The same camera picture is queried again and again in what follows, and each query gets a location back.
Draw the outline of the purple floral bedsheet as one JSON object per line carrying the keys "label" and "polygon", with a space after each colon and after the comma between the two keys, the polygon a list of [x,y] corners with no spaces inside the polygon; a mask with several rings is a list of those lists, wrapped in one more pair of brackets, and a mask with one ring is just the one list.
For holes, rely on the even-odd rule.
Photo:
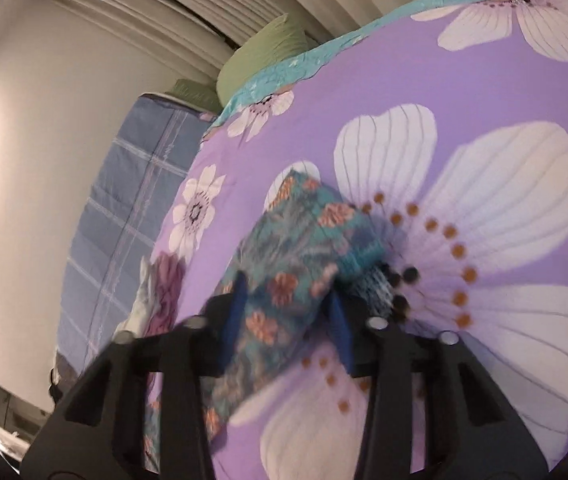
{"label": "purple floral bedsheet", "polygon": [[156,252],[195,314],[302,171],[369,216],[413,333],[455,330],[549,466],[568,454],[568,0],[400,18],[215,127]]}

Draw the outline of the folded pink garment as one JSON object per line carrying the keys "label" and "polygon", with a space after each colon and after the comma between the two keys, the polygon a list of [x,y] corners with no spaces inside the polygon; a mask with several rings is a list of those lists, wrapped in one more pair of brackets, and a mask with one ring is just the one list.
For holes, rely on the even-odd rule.
{"label": "folded pink garment", "polygon": [[185,275],[184,259],[177,254],[162,252],[153,263],[153,269],[156,276],[154,298],[157,306],[150,315],[146,336],[167,333],[173,326]]}

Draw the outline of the teal floral shirt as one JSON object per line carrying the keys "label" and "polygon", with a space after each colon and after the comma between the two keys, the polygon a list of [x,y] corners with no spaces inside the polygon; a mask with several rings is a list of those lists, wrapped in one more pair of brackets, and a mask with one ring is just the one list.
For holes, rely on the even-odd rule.
{"label": "teal floral shirt", "polygon": [[320,321],[338,283],[376,271],[369,217],[290,170],[238,245],[218,292],[247,280],[234,356],[206,378],[203,420],[220,479],[348,479],[362,441],[369,378],[352,378]]}

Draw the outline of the green pillow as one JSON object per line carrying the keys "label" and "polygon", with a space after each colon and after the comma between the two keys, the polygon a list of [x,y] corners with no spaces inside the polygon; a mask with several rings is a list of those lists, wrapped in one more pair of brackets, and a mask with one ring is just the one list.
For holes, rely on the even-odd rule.
{"label": "green pillow", "polygon": [[261,70],[308,50],[303,27],[290,14],[283,14],[267,23],[235,51],[212,86],[181,78],[167,94],[193,110],[219,115],[232,96]]}

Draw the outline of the folded cream garment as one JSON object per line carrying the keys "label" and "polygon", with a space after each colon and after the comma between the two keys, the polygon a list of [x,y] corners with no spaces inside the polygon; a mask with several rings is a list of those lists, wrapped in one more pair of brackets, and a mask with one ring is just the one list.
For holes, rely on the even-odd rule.
{"label": "folded cream garment", "polygon": [[142,338],[147,331],[150,318],[156,311],[156,270],[147,257],[140,262],[140,286],[136,291],[129,316],[118,324],[113,342],[128,342]]}

